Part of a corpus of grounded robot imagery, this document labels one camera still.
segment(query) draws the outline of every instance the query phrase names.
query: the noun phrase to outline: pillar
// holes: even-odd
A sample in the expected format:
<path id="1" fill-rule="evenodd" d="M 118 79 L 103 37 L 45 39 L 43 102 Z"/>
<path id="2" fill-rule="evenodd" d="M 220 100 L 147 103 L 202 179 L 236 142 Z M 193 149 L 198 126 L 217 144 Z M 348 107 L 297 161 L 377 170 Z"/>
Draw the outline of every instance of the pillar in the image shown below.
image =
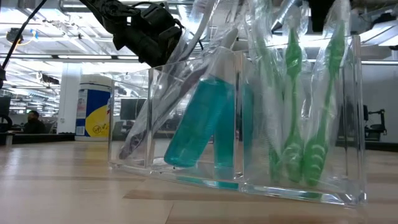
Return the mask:
<path id="1" fill-rule="evenodd" d="M 398 50 L 391 50 L 393 60 L 398 60 Z"/>
<path id="2" fill-rule="evenodd" d="M 81 63 L 63 63 L 57 133 L 75 133 Z"/>

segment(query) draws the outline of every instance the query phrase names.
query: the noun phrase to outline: wooden surface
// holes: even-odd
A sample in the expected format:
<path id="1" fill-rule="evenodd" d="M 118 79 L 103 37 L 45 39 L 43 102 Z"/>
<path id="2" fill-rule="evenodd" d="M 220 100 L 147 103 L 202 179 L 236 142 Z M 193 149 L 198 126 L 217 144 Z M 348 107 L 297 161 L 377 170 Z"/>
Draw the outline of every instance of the wooden surface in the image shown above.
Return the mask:
<path id="1" fill-rule="evenodd" d="M 0 147 L 0 223 L 398 223 L 398 153 L 367 152 L 358 209 L 148 179 L 107 155 L 97 142 Z"/>

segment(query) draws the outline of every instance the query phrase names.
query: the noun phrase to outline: teal bottle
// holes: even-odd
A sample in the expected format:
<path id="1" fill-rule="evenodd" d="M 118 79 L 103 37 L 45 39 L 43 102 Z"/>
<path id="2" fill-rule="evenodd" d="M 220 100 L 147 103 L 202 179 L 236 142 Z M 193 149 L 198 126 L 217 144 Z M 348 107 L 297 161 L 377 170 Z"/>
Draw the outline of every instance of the teal bottle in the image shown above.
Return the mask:
<path id="1" fill-rule="evenodd" d="M 235 97 L 230 97 L 224 105 L 214 132 L 214 174 L 218 180 L 234 178 L 234 142 L 235 142 Z M 219 189 L 236 190 L 236 183 L 216 181 Z"/>
<path id="2" fill-rule="evenodd" d="M 234 165 L 235 98 L 226 102 L 214 132 L 215 168 L 232 169 Z"/>
<path id="3" fill-rule="evenodd" d="M 197 163 L 224 106 L 233 98 L 234 85 L 231 83 L 213 75 L 199 82 L 167 148 L 166 163 L 176 167 L 193 167 Z"/>

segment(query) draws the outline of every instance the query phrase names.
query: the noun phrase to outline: toothbrush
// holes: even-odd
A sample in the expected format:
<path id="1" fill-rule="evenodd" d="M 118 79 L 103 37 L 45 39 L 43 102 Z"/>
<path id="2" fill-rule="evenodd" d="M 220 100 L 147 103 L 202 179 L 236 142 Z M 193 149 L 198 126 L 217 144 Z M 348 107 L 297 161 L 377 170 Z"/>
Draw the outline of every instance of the toothbrush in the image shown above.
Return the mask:
<path id="1" fill-rule="evenodd" d="M 325 101 L 322 107 L 322 116 L 317 133 L 305 146 L 303 174 L 304 179 L 309 186 L 316 186 L 325 165 L 326 155 L 328 153 L 328 136 L 326 130 L 330 125 L 329 113 L 331 110 L 331 99 L 333 97 L 333 85 L 338 79 L 340 63 L 345 52 L 345 23 L 340 21 L 336 32 L 333 34 L 328 47 L 325 51 L 325 64 L 329 72 Z"/>
<path id="2" fill-rule="evenodd" d="M 278 130 L 279 121 L 275 120 L 274 111 L 270 111 L 268 106 L 272 105 L 277 107 L 278 94 L 280 93 L 280 99 L 282 99 L 282 91 L 279 89 L 279 76 L 276 69 L 276 62 L 272 57 L 270 51 L 266 48 L 264 39 L 257 38 L 258 46 L 256 47 L 257 55 L 261 57 L 259 61 L 259 71 L 262 80 L 262 89 L 264 90 L 263 97 L 266 101 L 262 104 L 262 110 L 266 113 L 265 117 L 267 122 L 263 124 L 265 141 L 268 145 L 268 157 L 269 157 L 269 173 L 271 175 L 271 180 L 278 182 L 280 179 L 280 149 L 277 145 L 278 138 L 281 133 L 276 133 L 272 136 L 271 129 L 276 128 Z"/>
<path id="3" fill-rule="evenodd" d="M 289 32 L 289 43 L 286 50 L 285 61 L 287 66 L 287 75 L 290 77 L 291 86 L 287 85 L 285 89 L 285 104 L 291 104 L 290 114 L 286 114 L 285 117 L 290 118 L 290 131 L 289 135 L 284 144 L 282 159 L 286 162 L 287 173 L 289 179 L 293 182 L 300 182 L 302 178 L 302 159 L 304 141 L 301 138 L 300 128 L 298 124 L 298 108 L 297 108 L 297 82 L 302 69 L 302 49 L 299 46 L 299 38 L 294 29 L 290 29 Z"/>

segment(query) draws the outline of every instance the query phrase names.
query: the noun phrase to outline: acrylic compartment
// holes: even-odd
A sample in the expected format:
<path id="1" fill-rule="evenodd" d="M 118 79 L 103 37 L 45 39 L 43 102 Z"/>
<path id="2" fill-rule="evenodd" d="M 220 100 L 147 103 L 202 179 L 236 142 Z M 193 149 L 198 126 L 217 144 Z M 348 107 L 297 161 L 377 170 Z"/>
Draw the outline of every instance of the acrylic compartment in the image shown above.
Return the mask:
<path id="1" fill-rule="evenodd" d="M 248 77 L 256 67 L 249 51 L 222 49 L 203 58 L 128 74 L 115 80 L 112 95 L 113 130 L 109 134 L 109 162 L 135 174 L 242 194 L 261 194 L 341 205 L 365 201 L 364 129 L 362 125 L 359 37 L 347 37 L 348 53 L 340 67 L 334 136 L 319 184 L 291 182 L 282 175 L 273 181 L 269 155 L 253 134 L 256 96 L 261 88 Z M 320 45 L 319 42 L 305 46 Z M 313 64 L 316 47 L 306 47 Z M 140 85 L 134 80 L 140 77 Z M 117 86 L 131 91 L 121 96 Z M 311 94 L 311 84 L 307 86 Z M 120 137 L 121 100 L 146 99 L 134 134 Z"/>

